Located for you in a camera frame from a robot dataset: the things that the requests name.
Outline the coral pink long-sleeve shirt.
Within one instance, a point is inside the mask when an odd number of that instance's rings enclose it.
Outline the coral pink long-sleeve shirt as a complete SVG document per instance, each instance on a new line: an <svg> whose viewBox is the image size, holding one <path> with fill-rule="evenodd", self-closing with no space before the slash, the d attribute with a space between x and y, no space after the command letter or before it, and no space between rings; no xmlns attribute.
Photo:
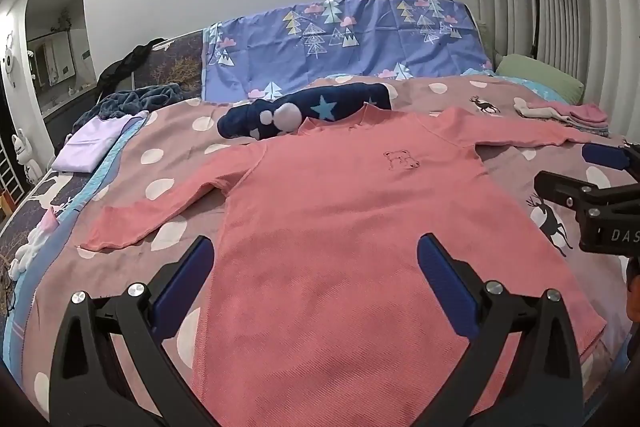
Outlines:
<svg viewBox="0 0 640 427"><path fill-rule="evenodd" d="M367 105L217 150L162 195L103 209L84 246L134 245L221 191L193 365L207 410L226 426L407 426L465 347L419 268L425 233L514 294L557 289L580 350L602 334L559 251L476 151L582 139L554 122Z"/></svg>

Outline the folded pink clothes stack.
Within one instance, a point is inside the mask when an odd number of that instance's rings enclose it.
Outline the folded pink clothes stack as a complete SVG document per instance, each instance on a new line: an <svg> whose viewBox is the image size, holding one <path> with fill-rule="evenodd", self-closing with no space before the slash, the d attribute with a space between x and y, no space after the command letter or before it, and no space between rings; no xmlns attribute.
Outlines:
<svg viewBox="0 0 640 427"><path fill-rule="evenodd" d="M550 106L555 108L561 115L570 118L567 126L590 132L592 134L608 136L610 126L608 125L608 115L600 107L594 104L570 105L560 102L542 101L539 103L527 103L530 107Z"/></svg>

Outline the white socks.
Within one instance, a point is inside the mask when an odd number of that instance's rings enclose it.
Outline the white socks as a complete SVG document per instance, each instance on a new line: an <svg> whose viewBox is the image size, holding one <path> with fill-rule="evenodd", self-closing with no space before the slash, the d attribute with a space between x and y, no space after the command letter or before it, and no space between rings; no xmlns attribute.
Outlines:
<svg viewBox="0 0 640 427"><path fill-rule="evenodd" d="M514 98L513 107L515 112L524 118L555 120L562 122L563 124L568 124L570 122L570 118L561 115L555 108L550 106L530 107L522 98Z"/></svg>

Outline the turquoise sheet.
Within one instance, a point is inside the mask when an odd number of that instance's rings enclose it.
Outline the turquoise sheet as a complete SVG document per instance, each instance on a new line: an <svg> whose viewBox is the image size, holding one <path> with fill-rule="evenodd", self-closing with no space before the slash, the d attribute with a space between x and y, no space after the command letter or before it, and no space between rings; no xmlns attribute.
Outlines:
<svg viewBox="0 0 640 427"><path fill-rule="evenodd" d="M477 69L469 68L465 72L462 72L462 75L463 76L485 76L485 77L495 78L498 80L518 84L519 86L534 92L536 95L539 96L539 98L543 98L544 101L566 103L565 98L562 98L562 96L559 95L558 92L555 92L551 88L546 87L543 84L532 81L532 80L516 78L516 77L504 77L496 74L495 72L491 72L491 70L488 70L488 69L477 70Z"/></svg>

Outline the green pillow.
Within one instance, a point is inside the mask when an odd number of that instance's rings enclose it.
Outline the green pillow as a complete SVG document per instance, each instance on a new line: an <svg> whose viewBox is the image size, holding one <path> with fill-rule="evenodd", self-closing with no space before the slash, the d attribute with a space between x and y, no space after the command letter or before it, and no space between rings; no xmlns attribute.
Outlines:
<svg viewBox="0 0 640 427"><path fill-rule="evenodd" d="M551 65L521 54L509 54L500 61L496 73L502 77L520 78L550 88L570 104L582 103L585 86L576 78Z"/></svg>

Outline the white plush toy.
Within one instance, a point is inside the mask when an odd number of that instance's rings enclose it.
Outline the white plush toy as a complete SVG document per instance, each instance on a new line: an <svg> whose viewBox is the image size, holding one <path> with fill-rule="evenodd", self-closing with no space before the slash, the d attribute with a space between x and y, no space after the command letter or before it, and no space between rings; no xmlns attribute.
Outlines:
<svg viewBox="0 0 640 427"><path fill-rule="evenodd" d="M26 243L17 248L14 259L10 263L9 278L16 282L24 274L32 260L37 257L43 245L47 242L52 233L58 228L60 222L56 217L55 210L50 207L42 216L38 225L27 235Z"/></svg>

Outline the folded lavender cloth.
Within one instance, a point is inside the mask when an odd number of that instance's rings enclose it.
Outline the folded lavender cloth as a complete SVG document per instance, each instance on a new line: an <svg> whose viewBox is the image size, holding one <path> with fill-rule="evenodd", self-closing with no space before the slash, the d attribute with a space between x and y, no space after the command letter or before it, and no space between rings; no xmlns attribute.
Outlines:
<svg viewBox="0 0 640 427"><path fill-rule="evenodd" d="M52 162L51 169L57 172L92 173L111 150L131 121L145 121L149 112L142 110L134 115L118 118L91 118L65 143Z"/></svg>

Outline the mauve polka-dot bedspread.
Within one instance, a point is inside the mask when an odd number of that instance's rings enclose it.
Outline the mauve polka-dot bedspread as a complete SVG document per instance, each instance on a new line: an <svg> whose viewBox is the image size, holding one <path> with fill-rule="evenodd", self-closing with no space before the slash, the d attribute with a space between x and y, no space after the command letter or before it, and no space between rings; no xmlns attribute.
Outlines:
<svg viewBox="0 0 640 427"><path fill-rule="evenodd" d="M373 77L341 77L338 81L319 79L317 87L352 87L355 83L373 86L382 84L390 92L393 109L418 112L436 117L442 110L464 107L485 116L470 101L478 95L494 104L500 113L495 117L529 121L515 112L513 99L527 103L542 100L541 94L506 80L480 74L444 78L411 78L384 81ZM196 236L202 234L216 242L224 221L224 200L218 192L200 200L182 217L161 225L142 242L119 249L114 253L94 253L79 245L91 228L91 221L107 206L129 206L137 200L154 202L201 167L206 160L219 156L224 148L252 142L250 138L228 140L217 131L218 119L233 107L248 104L213 104L198 100L180 102L154 112L148 122L126 144L113 169L96 189L89 202L74 210L68 219L59 217L60 225L47 240L40 253L32 260L26 275L36 275L47 262L49 268L38 275L39 282L32 291L23 332L22 347L15 348L22 355L22 385L34 407L49 419L50 370L58 326L60 326L68 300L76 289L85 289L93 297L120 294L134 280L151 280L165 263L175 261ZM544 222L550 210L541 207L534 195L533 176L539 170L558 173L610 187L629 184L633 179L627 173L588 165L582 159L580 146L541 146L536 148L484 147L479 148L491 179L496 181L518 203L518 215L532 220L535 225L547 227ZM624 269L622 258L584 254L576 249L577 223L567 209L544 202L553 210L553 218L566 232L550 235L553 245L561 247L567 255L565 264L582 288L594 311L606 322L600 336L582 355L582 369L586 382L585 396L589 397L602 384L605 374L623 340L631 330L624 308ZM195 298L193 305L180 324L175 337L164 341L171 361L188 384L192 384L195 335L200 319L204 317L205 289ZM17 361L17 355L11 355Z"/></svg>

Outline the dark teal fuzzy blanket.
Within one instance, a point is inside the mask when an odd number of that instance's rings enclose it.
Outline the dark teal fuzzy blanket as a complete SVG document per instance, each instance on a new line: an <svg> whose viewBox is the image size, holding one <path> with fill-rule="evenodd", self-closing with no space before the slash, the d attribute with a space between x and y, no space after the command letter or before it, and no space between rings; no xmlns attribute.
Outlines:
<svg viewBox="0 0 640 427"><path fill-rule="evenodd" d="M186 96L178 83L167 83L161 86L146 86L136 90L117 91L107 95L83 113L73 124L71 134L94 118L107 120L143 112L155 112L157 109L182 102Z"/></svg>

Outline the navy star-pattern garment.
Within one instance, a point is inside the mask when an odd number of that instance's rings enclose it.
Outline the navy star-pattern garment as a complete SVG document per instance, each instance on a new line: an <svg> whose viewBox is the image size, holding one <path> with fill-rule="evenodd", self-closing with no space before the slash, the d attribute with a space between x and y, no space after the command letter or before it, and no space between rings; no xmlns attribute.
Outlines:
<svg viewBox="0 0 640 427"><path fill-rule="evenodd" d="M224 139L248 136L255 140L296 132L307 119L335 122L354 115L366 104L392 109L392 95L383 83L354 82L320 86L232 107L217 122Z"/></svg>

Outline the black garment on headboard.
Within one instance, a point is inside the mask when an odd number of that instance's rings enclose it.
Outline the black garment on headboard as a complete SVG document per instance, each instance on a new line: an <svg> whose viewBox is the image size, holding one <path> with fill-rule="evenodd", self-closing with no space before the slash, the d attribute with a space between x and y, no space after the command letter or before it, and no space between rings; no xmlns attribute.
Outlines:
<svg viewBox="0 0 640 427"><path fill-rule="evenodd" d="M105 98L107 95L113 94L122 80L129 78L135 70L145 63L153 46L163 41L164 38L155 38L148 43L139 44L121 60L107 66L99 75L98 83L96 84L96 102L99 102L101 98Z"/></svg>

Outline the blue tree-print sheet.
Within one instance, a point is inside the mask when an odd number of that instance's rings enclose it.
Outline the blue tree-print sheet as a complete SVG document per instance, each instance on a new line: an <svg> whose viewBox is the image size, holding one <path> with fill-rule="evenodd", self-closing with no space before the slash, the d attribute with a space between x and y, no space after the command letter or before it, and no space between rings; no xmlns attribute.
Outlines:
<svg viewBox="0 0 640 427"><path fill-rule="evenodd" d="M459 76L488 69L480 31L454 0L323 0L203 31L202 97L273 101L319 78Z"/></svg>

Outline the dark floral headboard panel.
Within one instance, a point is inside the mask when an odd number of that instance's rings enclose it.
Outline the dark floral headboard panel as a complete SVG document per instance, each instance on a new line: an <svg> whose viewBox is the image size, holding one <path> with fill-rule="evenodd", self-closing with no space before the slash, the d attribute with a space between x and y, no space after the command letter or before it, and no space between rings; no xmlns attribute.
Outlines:
<svg viewBox="0 0 640 427"><path fill-rule="evenodd" d="M203 31L157 43L145 63L132 74L134 89L177 83L186 98L202 93Z"/></svg>

